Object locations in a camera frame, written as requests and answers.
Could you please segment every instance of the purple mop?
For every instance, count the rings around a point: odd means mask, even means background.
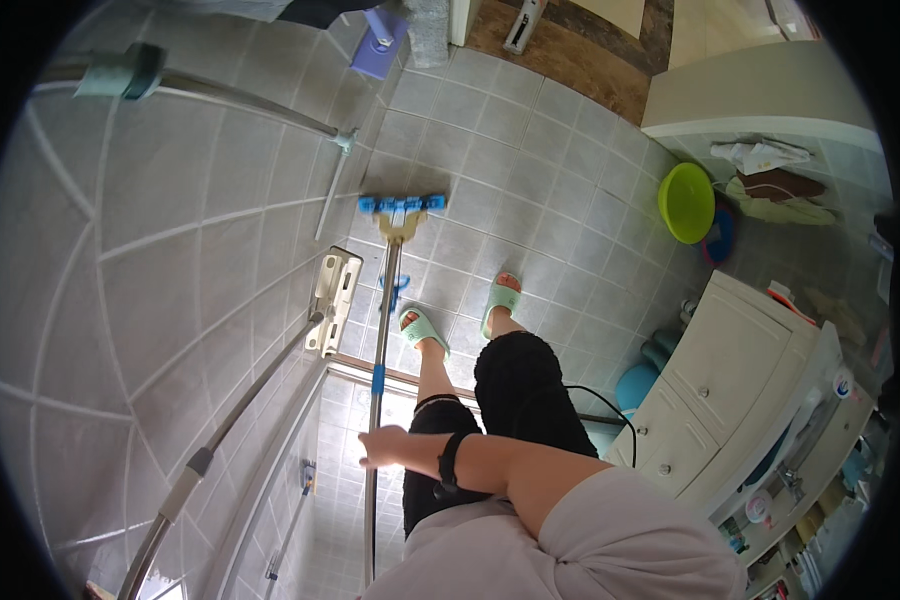
[[[407,33],[407,21],[381,8],[363,11],[370,28],[363,35],[350,68],[383,81],[394,64],[400,41]]]

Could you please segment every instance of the hand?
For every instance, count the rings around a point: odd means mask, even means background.
[[[364,469],[378,469],[396,463],[397,453],[409,436],[403,427],[397,425],[361,433],[357,439],[363,443],[366,457],[360,459],[360,466]]]

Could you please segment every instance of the black wristband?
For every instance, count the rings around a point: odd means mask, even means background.
[[[457,431],[447,439],[447,444],[443,447],[443,453],[436,457],[437,469],[440,474],[440,481],[433,486],[433,497],[437,499],[447,498],[456,494],[457,474],[454,472],[454,466],[457,462],[457,449],[460,442],[466,438],[469,433]]]

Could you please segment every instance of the white cabinet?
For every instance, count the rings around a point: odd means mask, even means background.
[[[636,469],[670,496],[679,494],[720,449],[707,429],[663,379],[633,415]],[[624,429],[608,453],[614,465],[634,461],[634,435]]]
[[[790,331],[727,290],[707,286],[661,373],[720,445],[767,385]]]
[[[788,423],[781,411],[793,404],[819,336],[820,330],[767,294],[715,270],[667,366],[632,417],[637,471],[698,509],[724,488],[736,489],[741,464],[756,465]],[[624,429],[606,460],[629,467],[633,452],[633,436]]]

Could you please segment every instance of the foot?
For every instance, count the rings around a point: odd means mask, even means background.
[[[420,315],[418,315],[414,311],[408,312],[407,316],[404,317],[400,322],[400,330],[406,330],[407,326],[416,321],[418,318],[420,318]],[[424,351],[439,352],[440,354],[444,353],[444,347],[434,338],[423,338],[422,340],[414,344],[413,347],[419,350],[420,353],[423,353]]]
[[[520,292],[523,291],[523,289],[520,287],[520,282],[517,280],[517,278],[514,277],[513,275],[509,274],[508,272],[501,272],[500,274],[498,274],[496,283],[498,285],[502,285],[504,287],[507,287],[507,288],[513,290],[517,294],[519,294]],[[511,316],[513,316],[513,312],[514,311],[512,311],[510,308],[507,308],[506,306],[494,306],[493,308],[490,309],[490,318],[487,320],[487,324],[492,329],[493,328],[493,318],[496,315],[500,314],[500,315],[504,315],[504,317],[511,317]]]

